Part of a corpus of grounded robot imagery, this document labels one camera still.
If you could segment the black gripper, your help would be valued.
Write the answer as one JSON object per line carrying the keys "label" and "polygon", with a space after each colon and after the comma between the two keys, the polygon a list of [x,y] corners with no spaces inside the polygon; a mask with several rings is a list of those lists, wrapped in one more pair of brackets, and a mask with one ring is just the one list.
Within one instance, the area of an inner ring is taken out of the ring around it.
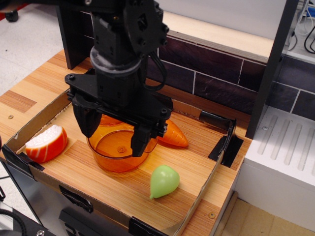
{"label": "black gripper", "polygon": [[102,114],[134,126],[131,138],[133,157],[151,152],[157,136],[163,137],[170,109],[153,93],[163,88],[166,74],[157,86],[146,84],[141,70],[131,74],[68,74],[65,82],[73,112],[81,132],[90,138],[97,130]]}

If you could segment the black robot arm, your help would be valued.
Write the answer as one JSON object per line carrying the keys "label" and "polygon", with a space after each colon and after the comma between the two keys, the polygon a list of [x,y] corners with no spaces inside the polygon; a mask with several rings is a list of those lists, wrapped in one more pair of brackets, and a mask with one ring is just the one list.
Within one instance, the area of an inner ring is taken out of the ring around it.
{"label": "black robot arm", "polygon": [[153,97],[164,82],[146,84],[148,59],[163,78],[167,76],[157,56],[169,31],[163,10],[154,0],[50,0],[48,4],[89,12],[92,17],[90,59],[95,74],[65,77],[81,132],[91,137],[101,116],[108,115],[133,126],[132,155],[141,156],[152,138],[165,134],[170,118],[170,110]]}

